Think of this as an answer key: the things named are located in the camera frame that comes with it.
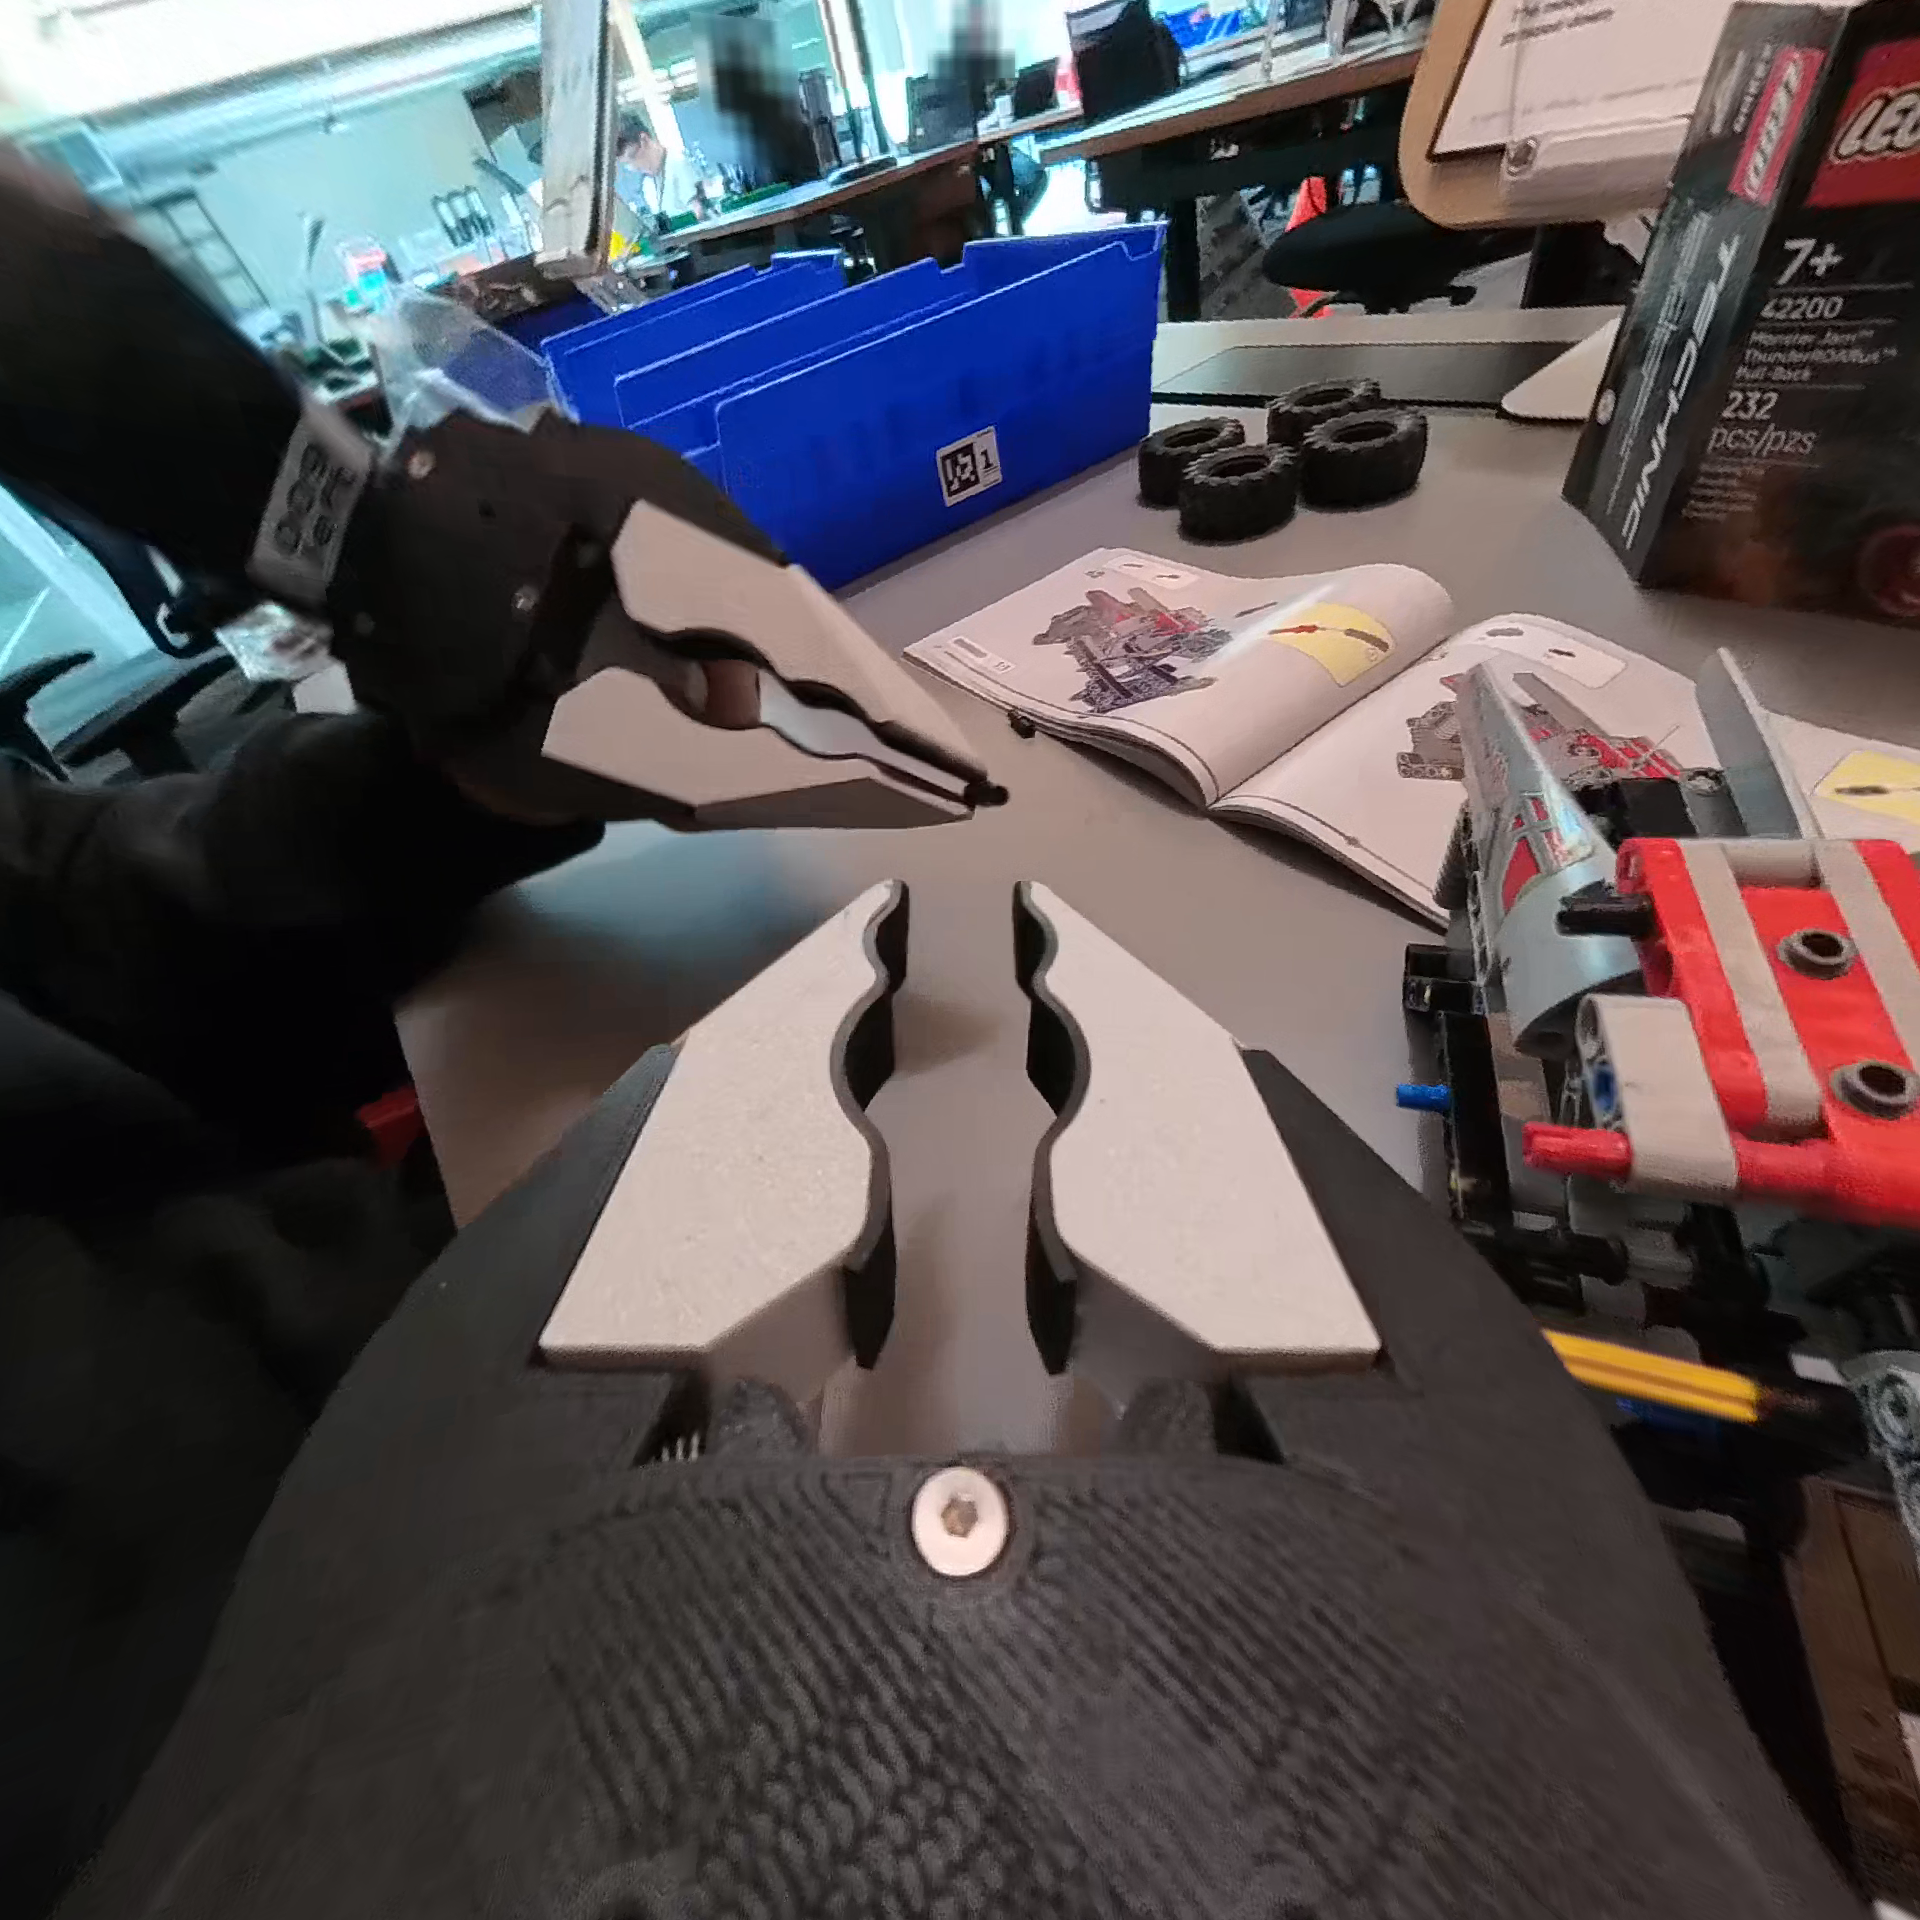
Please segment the blue storage bin white label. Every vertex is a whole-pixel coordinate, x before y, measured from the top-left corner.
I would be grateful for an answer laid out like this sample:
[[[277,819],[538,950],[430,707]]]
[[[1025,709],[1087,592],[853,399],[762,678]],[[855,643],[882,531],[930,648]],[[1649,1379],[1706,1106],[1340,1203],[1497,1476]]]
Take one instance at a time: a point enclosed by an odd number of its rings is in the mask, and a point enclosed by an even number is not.
[[[694,462],[822,586],[1133,452],[1164,227],[970,244],[928,304],[716,403]]]

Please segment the black rubber toy tire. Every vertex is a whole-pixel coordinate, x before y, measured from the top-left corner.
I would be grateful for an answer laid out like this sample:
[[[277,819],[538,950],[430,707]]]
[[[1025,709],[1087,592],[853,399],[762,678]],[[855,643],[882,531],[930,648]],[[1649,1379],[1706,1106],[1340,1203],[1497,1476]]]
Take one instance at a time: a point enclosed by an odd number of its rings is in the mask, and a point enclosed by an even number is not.
[[[1428,414],[1389,407],[1316,425],[1300,447],[1300,498],[1314,509],[1357,511],[1417,487],[1428,463]]]
[[[1287,526],[1298,504],[1294,447],[1236,445],[1206,452],[1184,469],[1175,507],[1184,540],[1225,546]]]
[[[1355,414],[1382,407],[1378,381],[1329,379],[1292,388],[1269,403],[1265,416],[1265,445],[1302,449],[1314,430]]]
[[[1137,449],[1139,500],[1153,509],[1177,507],[1194,463],[1245,443],[1247,429],[1236,418],[1184,420],[1152,430]]]

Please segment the wooden sign board with paper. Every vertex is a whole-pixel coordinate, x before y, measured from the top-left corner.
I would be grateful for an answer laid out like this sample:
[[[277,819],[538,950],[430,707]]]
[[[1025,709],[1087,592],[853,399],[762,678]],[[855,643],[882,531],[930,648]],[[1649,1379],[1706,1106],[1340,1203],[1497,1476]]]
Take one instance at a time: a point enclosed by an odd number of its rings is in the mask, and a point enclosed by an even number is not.
[[[1664,200],[1730,2],[1444,2],[1399,167],[1441,227],[1605,224]]]

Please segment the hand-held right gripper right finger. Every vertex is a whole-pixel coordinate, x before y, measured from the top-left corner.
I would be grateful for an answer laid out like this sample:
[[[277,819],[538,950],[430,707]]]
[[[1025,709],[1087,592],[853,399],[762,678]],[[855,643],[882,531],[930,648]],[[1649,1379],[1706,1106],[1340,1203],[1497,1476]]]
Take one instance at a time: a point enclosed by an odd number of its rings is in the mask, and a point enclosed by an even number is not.
[[[1382,1336],[1254,1058],[1044,881],[1012,894],[1044,1100],[1025,1311],[1054,1377],[1373,1368]]]

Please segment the open building instruction booklet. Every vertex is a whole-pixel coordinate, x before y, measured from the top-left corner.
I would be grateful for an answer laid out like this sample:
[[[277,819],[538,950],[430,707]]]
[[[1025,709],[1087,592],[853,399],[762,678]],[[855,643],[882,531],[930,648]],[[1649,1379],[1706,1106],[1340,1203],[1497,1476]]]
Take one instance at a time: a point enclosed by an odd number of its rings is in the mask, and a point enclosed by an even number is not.
[[[1100,549],[906,659],[1227,824],[1324,851],[1443,925],[1457,835],[1490,912],[1609,879],[1582,806],[1734,765],[1724,690],[1543,614],[1461,626],[1419,570],[1278,581]]]

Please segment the wooden desk black legs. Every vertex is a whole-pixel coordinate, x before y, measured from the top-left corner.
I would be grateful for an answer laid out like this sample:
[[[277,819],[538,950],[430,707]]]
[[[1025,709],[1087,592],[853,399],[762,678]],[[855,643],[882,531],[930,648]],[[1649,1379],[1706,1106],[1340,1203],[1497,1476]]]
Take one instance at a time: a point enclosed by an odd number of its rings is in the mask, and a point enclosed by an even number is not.
[[[1362,169],[1389,178],[1426,48],[1428,31],[1410,30],[1340,55],[1324,44],[1296,50],[1267,79],[1250,63],[1049,136],[1040,160],[1076,161],[1098,180],[1104,209],[1162,222],[1164,319],[1194,322],[1203,315],[1203,204]]]

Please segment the black toy set box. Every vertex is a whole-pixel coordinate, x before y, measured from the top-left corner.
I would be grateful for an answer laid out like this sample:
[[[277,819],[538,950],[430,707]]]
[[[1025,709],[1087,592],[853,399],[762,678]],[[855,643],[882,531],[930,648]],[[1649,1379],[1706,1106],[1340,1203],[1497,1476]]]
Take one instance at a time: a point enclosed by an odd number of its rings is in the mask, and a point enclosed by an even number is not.
[[[1918,6],[1737,4],[1565,500],[1640,588],[1918,623]]]

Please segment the red grey brick truck model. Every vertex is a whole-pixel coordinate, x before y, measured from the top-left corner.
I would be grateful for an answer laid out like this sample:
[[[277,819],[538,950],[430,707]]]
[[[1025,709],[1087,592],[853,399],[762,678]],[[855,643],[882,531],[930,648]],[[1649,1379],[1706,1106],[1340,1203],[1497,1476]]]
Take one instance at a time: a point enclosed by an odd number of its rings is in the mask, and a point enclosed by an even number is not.
[[[1463,802],[1404,1007],[1457,1232],[1589,1393],[1917,1525],[1917,855],[1829,833],[1721,654],[1712,760],[1475,663],[1417,747]]]

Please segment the grey desk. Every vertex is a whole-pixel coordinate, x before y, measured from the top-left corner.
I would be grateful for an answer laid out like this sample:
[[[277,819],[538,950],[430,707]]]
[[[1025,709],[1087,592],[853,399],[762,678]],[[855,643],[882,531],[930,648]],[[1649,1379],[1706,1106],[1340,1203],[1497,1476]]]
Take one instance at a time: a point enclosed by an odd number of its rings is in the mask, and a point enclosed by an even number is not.
[[[1432,416],[1426,474],[1399,504],[1305,513],[1245,546],[1188,548],[1137,500],[1122,456],[881,570],[846,597],[899,652],[1091,549],[1245,577],[1411,564],[1457,621],[1543,612],[1693,674],[1734,650],[1757,696],[1818,727],[1917,745],[1917,635],[1809,612],[1644,593],[1563,504],[1569,427]],[[628,824],[494,899],[399,1040],[456,1227],[546,1155],[654,1044],[676,1040],[879,879],[908,881],[908,983],[877,1128],[893,1170],[897,1315],[875,1371],[829,1393],[839,1454],[1089,1450],[1102,1402],[1044,1373],[1023,1300],[1027,1194],[1045,1108],[1023,1069],[1012,886],[1042,879],[1276,1055],[1410,1183],[1432,1128],[1400,1013],[1415,925],[1309,848],[1212,824],[1119,760],[1023,740],[950,685],[936,698],[1011,787],[998,811],[906,833],[676,837]]]

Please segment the clear plastic bag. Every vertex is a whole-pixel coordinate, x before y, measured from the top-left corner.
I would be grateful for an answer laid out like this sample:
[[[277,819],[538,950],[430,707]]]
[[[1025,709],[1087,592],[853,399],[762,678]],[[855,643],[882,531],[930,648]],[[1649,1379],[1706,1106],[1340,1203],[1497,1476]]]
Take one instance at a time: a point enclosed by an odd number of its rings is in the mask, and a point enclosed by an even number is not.
[[[396,293],[374,321],[370,348],[392,440],[452,418],[533,430],[564,410],[538,352],[441,293]]]

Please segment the blue plastic storage bin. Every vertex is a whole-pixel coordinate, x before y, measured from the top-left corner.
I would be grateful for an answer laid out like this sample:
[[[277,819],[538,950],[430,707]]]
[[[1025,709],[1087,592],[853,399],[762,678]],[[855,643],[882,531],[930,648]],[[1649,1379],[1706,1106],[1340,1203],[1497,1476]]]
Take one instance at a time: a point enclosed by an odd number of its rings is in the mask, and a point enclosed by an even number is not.
[[[785,317],[848,286],[840,251],[778,253],[756,268],[703,279],[645,306],[555,332],[542,344],[558,401],[575,420],[621,427],[617,387],[628,374]]]
[[[720,299],[727,313],[698,344],[617,377],[617,423],[674,452],[712,449],[727,399],[939,317],[974,290],[967,268],[934,260],[857,284],[828,260],[776,262]]]

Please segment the black chair with orange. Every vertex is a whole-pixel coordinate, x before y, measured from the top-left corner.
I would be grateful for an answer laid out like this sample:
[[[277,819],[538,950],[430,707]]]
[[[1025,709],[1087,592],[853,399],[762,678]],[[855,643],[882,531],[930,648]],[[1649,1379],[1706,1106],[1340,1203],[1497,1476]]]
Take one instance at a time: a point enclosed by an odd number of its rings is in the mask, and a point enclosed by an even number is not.
[[[1410,313],[1475,301],[1468,275],[1532,253],[1530,229],[1452,229],[1410,202],[1360,202],[1289,227],[1261,257],[1263,279],[1302,297],[1298,317],[1336,306]]]

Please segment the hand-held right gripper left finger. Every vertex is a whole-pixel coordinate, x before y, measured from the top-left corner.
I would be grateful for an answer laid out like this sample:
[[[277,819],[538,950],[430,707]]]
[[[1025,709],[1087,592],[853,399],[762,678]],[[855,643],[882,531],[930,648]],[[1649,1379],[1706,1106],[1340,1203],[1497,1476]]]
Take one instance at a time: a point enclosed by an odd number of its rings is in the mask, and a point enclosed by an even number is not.
[[[868,888],[672,1049],[540,1336],[558,1369],[871,1369],[895,1320],[890,1152],[910,895]]]

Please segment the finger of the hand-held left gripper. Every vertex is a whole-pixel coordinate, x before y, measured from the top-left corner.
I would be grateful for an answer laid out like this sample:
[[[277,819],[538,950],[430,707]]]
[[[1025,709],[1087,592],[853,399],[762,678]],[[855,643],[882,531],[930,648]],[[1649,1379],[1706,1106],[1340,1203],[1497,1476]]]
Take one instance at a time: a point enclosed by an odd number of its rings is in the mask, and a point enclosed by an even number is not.
[[[862,751],[811,753],[771,727],[709,727],[624,667],[601,668],[558,698],[544,758],[623,789],[681,831],[906,829],[976,811],[948,776]]]
[[[626,617],[659,648],[754,663],[806,707],[851,716],[959,793],[998,791],[936,698],[806,570],[641,502],[613,540],[613,582]]]

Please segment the person's left forearm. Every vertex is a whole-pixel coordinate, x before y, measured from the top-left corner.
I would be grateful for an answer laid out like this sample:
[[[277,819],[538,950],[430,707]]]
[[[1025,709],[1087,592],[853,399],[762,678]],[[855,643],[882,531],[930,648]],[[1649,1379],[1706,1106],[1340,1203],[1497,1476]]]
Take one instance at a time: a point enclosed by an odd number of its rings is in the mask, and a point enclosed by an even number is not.
[[[293,716],[211,773],[4,778],[4,996],[154,1077],[271,1042],[326,1071],[494,894],[601,844],[478,802],[392,722]]]

